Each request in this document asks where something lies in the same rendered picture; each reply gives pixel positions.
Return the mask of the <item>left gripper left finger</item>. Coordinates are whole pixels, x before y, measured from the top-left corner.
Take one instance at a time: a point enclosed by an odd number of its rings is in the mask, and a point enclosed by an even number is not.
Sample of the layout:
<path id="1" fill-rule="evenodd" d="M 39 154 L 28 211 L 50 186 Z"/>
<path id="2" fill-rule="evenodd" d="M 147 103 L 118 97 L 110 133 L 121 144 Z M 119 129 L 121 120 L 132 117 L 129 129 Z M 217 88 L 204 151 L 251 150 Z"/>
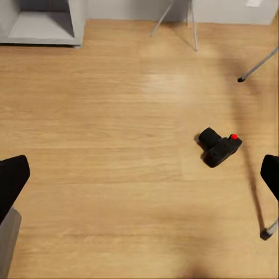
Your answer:
<path id="1" fill-rule="evenodd" d="M 0 225 L 30 177 L 25 155 L 0 161 Z"/>

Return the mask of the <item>camera tripod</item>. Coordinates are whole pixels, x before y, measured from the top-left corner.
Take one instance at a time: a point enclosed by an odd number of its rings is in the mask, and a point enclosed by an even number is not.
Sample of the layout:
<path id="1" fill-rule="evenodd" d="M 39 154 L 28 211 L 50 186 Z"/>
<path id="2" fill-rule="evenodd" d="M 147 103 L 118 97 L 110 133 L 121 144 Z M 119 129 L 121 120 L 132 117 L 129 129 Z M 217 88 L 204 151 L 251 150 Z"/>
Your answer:
<path id="1" fill-rule="evenodd" d="M 279 51 L 279 47 L 276 47 L 270 54 L 268 54 L 261 62 L 259 62 L 251 71 L 246 73 L 243 77 L 238 79 L 238 82 L 244 82 L 245 79 L 251 75 L 257 68 L 259 68 L 266 60 L 270 59 L 275 53 Z M 279 228 L 279 219 L 275 221 L 271 226 L 268 228 L 265 228 L 261 233 L 260 233 L 260 238 L 264 240 L 268 240 L 273 232 L 275 232 L 276 229 Z"/>

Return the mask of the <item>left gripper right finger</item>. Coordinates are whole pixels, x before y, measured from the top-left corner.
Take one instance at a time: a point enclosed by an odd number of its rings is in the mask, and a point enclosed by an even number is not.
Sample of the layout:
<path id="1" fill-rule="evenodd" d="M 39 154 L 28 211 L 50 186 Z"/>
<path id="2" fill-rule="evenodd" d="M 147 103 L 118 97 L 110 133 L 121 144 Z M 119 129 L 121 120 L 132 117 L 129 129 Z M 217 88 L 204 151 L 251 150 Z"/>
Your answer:
<path id="1" fill-rule="evenodd" d="M 279 157 L 265 155 L 260 175 L 279 201 Z"/>

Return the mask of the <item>digital camera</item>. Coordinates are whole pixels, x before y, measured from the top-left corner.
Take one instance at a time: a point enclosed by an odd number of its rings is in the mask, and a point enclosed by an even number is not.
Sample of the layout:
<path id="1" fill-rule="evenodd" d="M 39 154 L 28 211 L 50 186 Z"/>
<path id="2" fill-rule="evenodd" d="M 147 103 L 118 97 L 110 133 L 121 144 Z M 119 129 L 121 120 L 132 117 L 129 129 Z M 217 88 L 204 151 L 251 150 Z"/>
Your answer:
<path id="1" fill-rule="evenodd" d="M 226 161 L 242 145 L 242 140 L 236 135 L 222 138 L 211 128 L 204 131 L 198 140 L 208 149 L 204 162 L 212 168 L 221 164 L 222 161 Z"/>

